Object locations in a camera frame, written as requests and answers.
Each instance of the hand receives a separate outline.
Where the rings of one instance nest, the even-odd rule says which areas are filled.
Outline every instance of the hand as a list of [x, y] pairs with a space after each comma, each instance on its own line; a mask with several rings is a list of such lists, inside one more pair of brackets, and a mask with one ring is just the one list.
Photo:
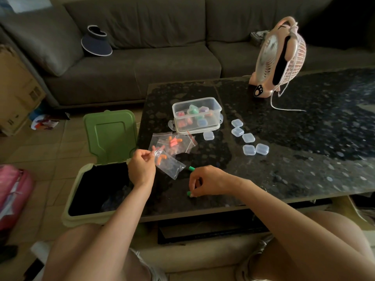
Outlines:
[[198, 167], [190, 174], [191, 197], [233, 194], [233, 187], [239, 185], [241, 180], [211, 165]]
[[128, 165], [129, 178], [134, 188], [146, 185], [152, 188], [155, 178], [155, 157], [154, 152], [138, 149]]

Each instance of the cardboard box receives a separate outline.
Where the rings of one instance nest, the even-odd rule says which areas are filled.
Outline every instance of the cardboard box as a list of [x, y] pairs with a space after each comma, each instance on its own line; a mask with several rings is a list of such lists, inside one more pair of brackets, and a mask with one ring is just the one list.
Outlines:
[[45, 92], [16, 52], [0, 45], [0, 128], [14, 135], [38, 107]]

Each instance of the marble tabletop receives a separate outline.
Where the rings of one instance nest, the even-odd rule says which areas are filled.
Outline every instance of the marble tabletop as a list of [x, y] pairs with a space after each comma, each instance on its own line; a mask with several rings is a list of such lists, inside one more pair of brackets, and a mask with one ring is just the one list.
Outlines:
[[[224, 122], [213, 141], [196, 134], [198, 146], [176, 159], [187, 166], [213, 165], [251, 179], [287, 203], [375, 191], [375, 69], [349, 69], [293, 79], [285, 93], [256, 99], [248, 77], [152, 84], [138, 134], [139, 148], [148, 149], [153, 133], [168, 132], [172, 104], [214, 97]], [[241, 137], [232, 135], [239, 118], [245, 132], [270, 147], [266, 156], [245, 156]], [[189, 198], [190, 172], [176, 180], [157, 171], [141, 221], [230, 211], [243, 203], [230, 196]]]

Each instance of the green lid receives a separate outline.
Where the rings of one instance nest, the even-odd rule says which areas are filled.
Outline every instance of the green lid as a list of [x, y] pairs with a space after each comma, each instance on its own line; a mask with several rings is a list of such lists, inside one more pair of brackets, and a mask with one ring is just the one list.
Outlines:
[[83, 117], [88, 147], [97, 164], [123, 162], [137, 144], [137, 126], [130, 110], [89, 113]]

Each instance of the gray sofa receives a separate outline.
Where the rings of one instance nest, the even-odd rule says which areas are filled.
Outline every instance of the gray sofa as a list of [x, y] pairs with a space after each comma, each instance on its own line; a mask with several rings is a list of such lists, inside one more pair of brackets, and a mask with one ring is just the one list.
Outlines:
[[[0, 19], [55, 108], [142, 102], [151, 83], [250, 75], [251, 32], [284, 16], [300, 27], [332, 0], [84, 0]], [[107, 32], [108, 57], [85, 56], [87, 25]], [[303, 70], [375, 65], [375, 53], [308, 46]]]

